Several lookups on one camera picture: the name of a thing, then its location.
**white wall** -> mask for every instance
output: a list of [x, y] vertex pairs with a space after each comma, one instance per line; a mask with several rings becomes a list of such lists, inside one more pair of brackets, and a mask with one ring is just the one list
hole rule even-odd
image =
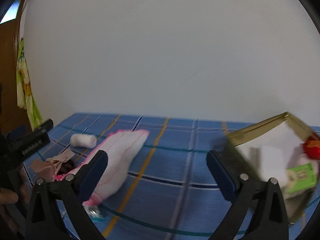
[[75, 111], [320, 125], [320, 35], [298, 0], [29, 0], [44, 118]]

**finger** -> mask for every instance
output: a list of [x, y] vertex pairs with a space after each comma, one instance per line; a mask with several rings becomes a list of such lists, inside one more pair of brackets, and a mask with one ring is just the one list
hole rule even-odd
[[18, 195], [6, 188], [0, 188], [0, 205], [14, 204], [18, 201]]

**window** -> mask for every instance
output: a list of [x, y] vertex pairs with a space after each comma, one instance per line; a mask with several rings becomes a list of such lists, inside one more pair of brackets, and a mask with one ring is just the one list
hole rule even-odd
[[5, 23], [7, 21], [14, 20], [17, 17], [17, 12], [19, 9], [21, 0], [15, 0], [13, 4], [10, 6], [9, 10], [4, 15], [3, 19], [1, 20], [1, 23]]

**bed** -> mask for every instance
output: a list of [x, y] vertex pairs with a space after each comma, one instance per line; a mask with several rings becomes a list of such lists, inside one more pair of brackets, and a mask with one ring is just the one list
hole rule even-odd
[[[206, 166], [209, 150], [221, 150], [225, 134], [251, 123], [215, 122], [118, 114], [75, 113], [49, 132], [50, 144], [24, 164], [29, 184], [36, 181], [34, 159], [44, 161], [70, 147], [74, 133], [94, 134], [100, 144], [111, 132], [147, 129], [150, 135], [132, 161], [121, 189], [100, 207], [104, 219], [96, 227], [110, 240], [205, 240], [228, 209]], [[320, 133], [320, 127], [312, 127]], [[81, 163], [90, 150], [71, 147]], [[319, 185], [300, 220], [289, 228], [295, 239], [319, 202]], [[69, 233], [78, 238], [61, 202], [60, 212]], [[243, 236], [251, 218], [249, 210], [235, 239]]]

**wooden door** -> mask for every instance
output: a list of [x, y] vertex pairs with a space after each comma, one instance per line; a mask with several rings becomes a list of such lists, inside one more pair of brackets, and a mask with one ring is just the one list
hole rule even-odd
[[0, 24], [0, 83], [2, 83], [0, 130], [3, 134], [20, 125], [25, 125], [27, 131], [31, 131], [27, 112], [17, 106], [16, 68], [20, 18], [24, 1], [20, 0], [15, 19]]

